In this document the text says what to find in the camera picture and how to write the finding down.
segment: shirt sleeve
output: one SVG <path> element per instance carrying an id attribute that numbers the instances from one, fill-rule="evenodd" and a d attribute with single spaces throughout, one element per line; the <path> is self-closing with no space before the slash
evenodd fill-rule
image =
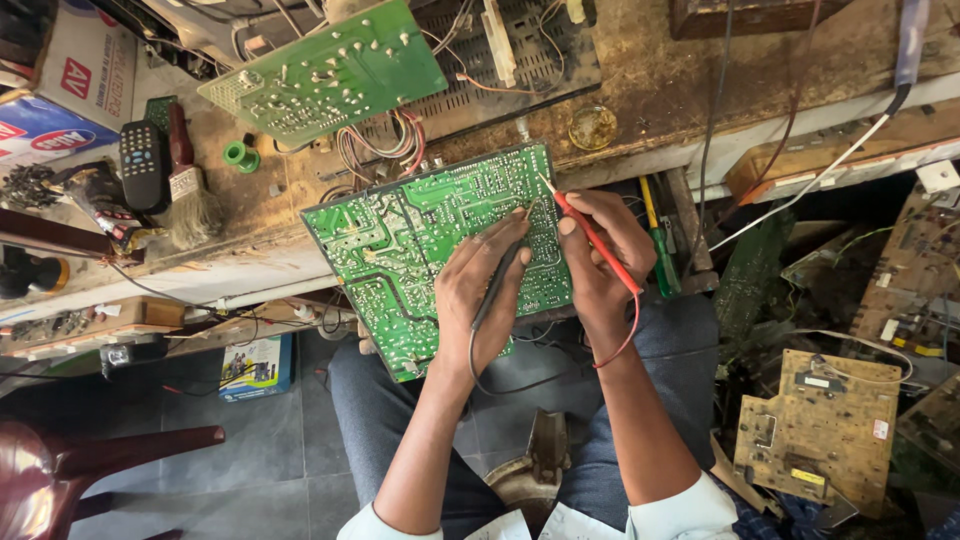
<path id="1" fill-rule="evenodd" d="M 736 540 L 733 499 L 701 471 L 700 479 L 683 493 L 654 503 L 631 506 L 627 517 L 630 540 Z"/>
<path id="2" fill-rule="evenodd" d="M 380 516 L 373 511 L 373 503 L 367 504 L 360 512 L 353 516 L 337 534 L 337 540 L 444 540 L 444 533 L 437 532 L 417 536 L 400 532 L 383 523 Z"/>

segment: green screwdriver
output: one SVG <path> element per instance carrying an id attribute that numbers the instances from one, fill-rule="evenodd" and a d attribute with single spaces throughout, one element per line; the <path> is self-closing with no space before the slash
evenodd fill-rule
<path id="1" fill-rule="evenodd" d="M 647 207 L 647 219 L 650 221 L 650 237 L 654 239 L 654 250 L 657 251 L 657 284 L 663 298 L 673 298 L 680 294 L 680 276 L 677 267 L 673 265 L 673 257 L 666 249 L 666 233 L 660 228 L 657 212 L 654 210 L 654 199 L 650 194 L 650 184 L 647 177 L 640 177 L 640 190 L 643 191 L 643 204 Z"/>

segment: gray floor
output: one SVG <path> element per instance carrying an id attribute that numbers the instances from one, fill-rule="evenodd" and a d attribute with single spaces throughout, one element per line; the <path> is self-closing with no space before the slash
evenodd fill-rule
<path id="1" fill-rule="evenodd" d="M 172 528 L 197 539 L 333 539 L 358 509 L 324 376 L 314 371 L 329 361 L 336 344 L 314 331 L 297 338 L 299 376 L 282 395 L 228 404 L 215 393 L 195 398 L 159 387 L 160 377 L 177 374 L 216 380 L 223 355 L 213 351 L 130 370 L 113 384 L 90 377 L 20 390 L 0 400 L 0 414 L 84 438 L 208 425 L 226 430 L 225 444 L 148 463 L 95 484 L 87 495 L 119 493 L 118 507 L 75 523 L 71 540 L 138 540 Z M 518 343 L 517 353 L 495 362 L 485 377 L 494 385 L 538 380 L 571 365 L 560 351 Z M 504 377 L 508 371 L 519 375 Z M 600 400 L 592 370 L 514 396 L 474 392 L 472 411 L 457 428 L 454 446 L 483 475 L 523 454 L 538 406 L 567 411 L 576 444 Z"/>

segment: green circuit board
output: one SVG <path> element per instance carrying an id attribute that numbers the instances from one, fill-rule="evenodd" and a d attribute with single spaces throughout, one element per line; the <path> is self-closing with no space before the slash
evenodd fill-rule
<path id="1" fill-rule="evenodd" d="M 198 88 L 288 147 L 447 87 L 403 0 L 388 0 Z"/>
<path id="2" fill-rule="evenodd" d="M 535 142 L 300 213 L 395 380 L 424 376 L 437 353 L 433 281 L 454 247 L 517 207 L 532 207 L 524 241 L 533 257 L 516 315 L 570 304 L 557 211 L 540 174 L 552 178 L 552 166 Z M 503 354 L 512 351 L 509 342 Z"/>

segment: black remote control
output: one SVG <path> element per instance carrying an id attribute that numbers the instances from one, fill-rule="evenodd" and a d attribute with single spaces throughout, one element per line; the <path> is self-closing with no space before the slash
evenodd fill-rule
<path id="1" fill-rule="evenodd" d="M 120 132 L 120 172 L 127 204 L 158 214 L 170 204 L 170 153 L 166 136 L 150 120 L 124 124 Z"/>

